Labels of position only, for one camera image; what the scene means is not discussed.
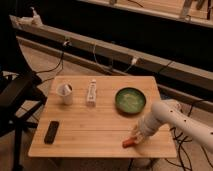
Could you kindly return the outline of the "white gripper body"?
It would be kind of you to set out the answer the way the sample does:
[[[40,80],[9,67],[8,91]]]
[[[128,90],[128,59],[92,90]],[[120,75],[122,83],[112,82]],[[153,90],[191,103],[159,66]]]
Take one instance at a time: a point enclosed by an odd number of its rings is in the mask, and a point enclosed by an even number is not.
[[[153,130],[147,126],[145,119],[140,118],[131,131],[131,138],[135,144],[139,144],[152,134]]]

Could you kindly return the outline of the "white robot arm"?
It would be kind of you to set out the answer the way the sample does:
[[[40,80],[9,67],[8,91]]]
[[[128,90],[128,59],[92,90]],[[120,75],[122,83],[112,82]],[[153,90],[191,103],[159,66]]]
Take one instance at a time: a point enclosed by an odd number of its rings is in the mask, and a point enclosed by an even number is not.
[[[145,137],[153,136],[164,124],[172,124],[179,128],[213,153],[213,127],[187,117],[166,101],[157,101],[152,104],[151,111],[138,120],[132,130],[131,138],[138,144]]]

